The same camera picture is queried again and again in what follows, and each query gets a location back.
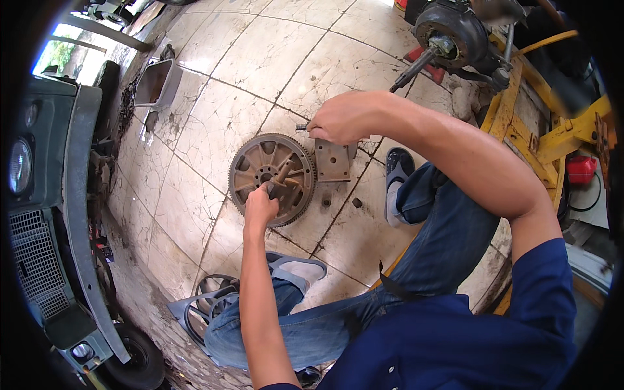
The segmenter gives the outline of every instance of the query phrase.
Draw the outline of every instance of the plastic container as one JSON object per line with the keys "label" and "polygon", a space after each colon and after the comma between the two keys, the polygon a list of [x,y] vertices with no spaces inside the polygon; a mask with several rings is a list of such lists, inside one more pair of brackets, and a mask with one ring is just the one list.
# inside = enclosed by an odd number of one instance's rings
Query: plastic container
{"label": "plastic container", "polygon": [[173,59],[156,62],[145,68],[134,94],[134,107],[171,105],[180,86],[182,68]]}
{"label": "plastic container", "polygon": [[572,157],[565,164],[571,184],[588,184],[598,167],[598,160],[587,156]]}

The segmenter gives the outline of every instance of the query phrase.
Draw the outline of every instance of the blue shirt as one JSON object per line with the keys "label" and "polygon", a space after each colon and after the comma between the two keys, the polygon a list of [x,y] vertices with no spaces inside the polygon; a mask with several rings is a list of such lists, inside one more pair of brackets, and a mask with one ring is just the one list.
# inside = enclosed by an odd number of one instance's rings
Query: blue shirt
{"label": "blue shirt", "polygon": [[317,389],[555,388],[575,356],[576,306],[563,238],[518,259],[512,281],[509,317],[473,315],[466,295],[394,308],[349,344]]}

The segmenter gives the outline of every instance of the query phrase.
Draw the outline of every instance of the car grille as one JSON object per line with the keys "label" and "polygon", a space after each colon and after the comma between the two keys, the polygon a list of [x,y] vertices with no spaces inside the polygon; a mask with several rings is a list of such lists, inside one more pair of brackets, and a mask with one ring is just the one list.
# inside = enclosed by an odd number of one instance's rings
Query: car grille
{"label": "car grille", "polygon": [[11,216],[11,247],[26,298],[48,319],[69,307],[65,279],[41,210]]}

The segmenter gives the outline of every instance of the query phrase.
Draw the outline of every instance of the red jack stand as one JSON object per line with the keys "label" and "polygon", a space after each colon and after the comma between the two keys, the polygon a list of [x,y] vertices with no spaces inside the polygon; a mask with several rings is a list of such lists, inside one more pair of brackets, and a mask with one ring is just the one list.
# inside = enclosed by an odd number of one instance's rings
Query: red jack stand
{"label": "red jack stand", "polygon": [[[422,52],[424,51],[425,49],[419,46],[413,49],[412,51],[410,51],[409,53],[407,53],[405,56],[403,56],[403,59],[405,61],[408,61],[411,64],[412,62],[416,61],[416,59],[420,57]],[[437,85],[442,84],[442,80],[444,79],[444,74],[446,73],[444,69],[436,68],[429,64],[425,65],[424,69],[431,74],[431,78]]]}

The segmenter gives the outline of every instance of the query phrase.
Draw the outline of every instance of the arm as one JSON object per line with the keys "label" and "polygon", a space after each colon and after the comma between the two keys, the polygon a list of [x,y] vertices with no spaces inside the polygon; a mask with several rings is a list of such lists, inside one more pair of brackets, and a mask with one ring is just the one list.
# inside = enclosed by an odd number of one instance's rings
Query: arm
{"label": "arm", "polygon": [[255,389],[299,381],[288,359],[266,263],[266,224],[275,218],[277,199],[269,200],[266,185],[250,193],[245,205],[243,269],[240,278],[240,322],[251,381]]}
{"label": "arm", "polygon": [[533,171],[479,129],[388,92],[348,92],[327,100],[308,125],[310,137],[347,145],[371,134],[398,141],[444,172],[512,230],[512,262],[561,230]]}

